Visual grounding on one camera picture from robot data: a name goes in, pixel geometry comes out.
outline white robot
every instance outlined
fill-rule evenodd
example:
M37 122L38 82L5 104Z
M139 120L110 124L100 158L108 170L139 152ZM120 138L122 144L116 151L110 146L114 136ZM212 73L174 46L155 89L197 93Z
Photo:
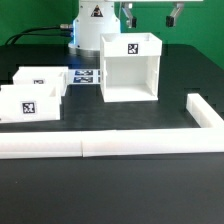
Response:
M120 33L120 20L114 13L114 2L120 2L127 17L129 28L136 27L137 19L130 8L133 2L173 2L174 9L166 17L169 27L176 25L176 20L184 8L184 2L203 0L79 0L79 14L73 22L73 41L69 44L70 53L81 56L99 56L100 34Z

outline black cable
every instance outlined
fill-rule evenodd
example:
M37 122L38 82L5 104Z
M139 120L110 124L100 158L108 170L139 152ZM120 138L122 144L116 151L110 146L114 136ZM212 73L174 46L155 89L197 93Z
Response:
M40 34L40 33L20 33L20 34L16 34L13 35L12 37L10 37L6 42L5 45L8 45L8 43L16 38L16 37L21 37L21 36L61 36L61 37L71 37L70 33L59 33L59 34Z
M14 38L14 40L11 42L11 44L15 44L16 41L22 37L23 33L31 33L31 32L34 32L34 31L43 31L43 30L58 30L60 29L60 26L59 25L56 25L56 26L50 26L50 27L34 27L34 28L30 28L30 29L27 29L27 30L24 30L21 35L18 35L17 37Z

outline open white box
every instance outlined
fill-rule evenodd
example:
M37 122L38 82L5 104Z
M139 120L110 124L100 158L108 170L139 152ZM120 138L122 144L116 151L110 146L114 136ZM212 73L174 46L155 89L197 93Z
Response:
M161 51L162 41L151 33L102 34L104 101L158 100Z
M53 85L2 85L0 123L60 120L61 94Z
M61 96L67 88L68 67L19 67L13 76L14 84L50 84L60 89Z

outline black table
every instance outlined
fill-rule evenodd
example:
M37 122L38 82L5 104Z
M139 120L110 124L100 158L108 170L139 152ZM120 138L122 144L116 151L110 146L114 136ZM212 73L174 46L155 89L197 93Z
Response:
M99 68L66 46L0 47L1 84L22 65ZM104 104L99 86L69 86L62 120L1 124L0 132L198 127L185 110L200 93L223 117L224 71L191 46L164 45L158 102ZM224 154L0 161L4 224L220 224Z

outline white block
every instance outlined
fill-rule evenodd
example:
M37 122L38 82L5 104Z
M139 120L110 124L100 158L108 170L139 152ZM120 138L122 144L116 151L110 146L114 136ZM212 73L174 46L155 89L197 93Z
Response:
M83 156L224 152L223 128L98 132L83 138Z
M0 123L60 120L61 95L52 85L2 85Z
M13 76L14 84L50 84L65 95L68 79L68 67L19 67Z
M0 158L82 156L80 132L1 133Z
M102 34L100 51L105 102L158 100L161 40L151 33Z
M202 128L224 127L223 119L197 93L188 94L187 110Z

